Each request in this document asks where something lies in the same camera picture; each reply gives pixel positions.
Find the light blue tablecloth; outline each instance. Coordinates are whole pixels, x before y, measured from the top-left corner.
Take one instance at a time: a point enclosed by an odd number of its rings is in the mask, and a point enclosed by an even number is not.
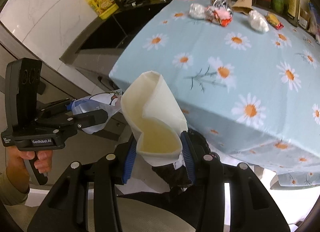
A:
[[[110,78],[126,90],[141,73],[159,72],[208,143],[276,171],[281,185],[319,184],[320,46],[281,18],[284,28],[265,34],[243,14],[225,28],[194,20],[191,3],[209,0],[173,0],[132,40]]]

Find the yellow liquid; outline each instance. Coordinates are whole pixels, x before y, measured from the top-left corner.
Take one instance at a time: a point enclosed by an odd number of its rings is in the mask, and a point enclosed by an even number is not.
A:
[[[136,125],[144,133],[141,151],[167,154],[179,149],[176,134],[156,119],[141,118]]]

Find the crumpled paper cup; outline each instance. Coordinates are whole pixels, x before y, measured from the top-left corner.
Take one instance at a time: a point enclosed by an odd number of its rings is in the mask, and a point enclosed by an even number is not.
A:
[[[132,129],[137,140],[137,153],[152,166],[174,163],[182,152],[180,134],[188,130],[187,121],[180,110],[162,75],[154,71],[142,73],[126,90],[121,98],[122,113]],[[146,128],[145,122],[152,123],[153,130]],[[163,131],[171,137],[172,148],[168,152],[160,152],[155,148],[161,141],[144,145],[149,132]]]

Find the metal screw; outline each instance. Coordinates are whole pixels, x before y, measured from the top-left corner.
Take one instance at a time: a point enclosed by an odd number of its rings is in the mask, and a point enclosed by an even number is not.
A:
[[[80,166],[80,164],[79,164],[79,162],[73,162],[70,166],[72,169],[76,169]]]
[[[239,164],[239,167],[240,167],[242,170],[248,169],[248,165],[245,164],[245,163],[240,163],[240,164]]]
[[[114,160],[116,158],[116,155],[115,154],[108,154],[107,156],[106,156],[106,159],[108,160],[108,161],[112,161],[112,160]]]
[[[204,155],[204,156],[203,156],[203,159],[204,159],[205,161],[212,161],[213,157],[212,157],[212,155]]]

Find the white plastic wrapper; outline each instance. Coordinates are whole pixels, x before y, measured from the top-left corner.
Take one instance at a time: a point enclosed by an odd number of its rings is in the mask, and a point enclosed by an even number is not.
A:
[[[190,6],[189,15],[194,19],[205,19],[206,18],[205,12],[207,10],[208,8],[201,4],[192,3]]]
[[[103,109],[108,113],[108,120],[105,123],[82,129],[87,134],[93,134],[97,131],[104,129],[110,118],[120,110],[121,96],[121,89],[110,91],[107,93],[100,93],[93,96],[87,96],[75,100],[71,106],[71,110],[73,114],[81,114],[99,109]]]
[[[268,22],[265,17],[256,10],[249,12],[248,21],[251,27],[261,33],[269,31]]]

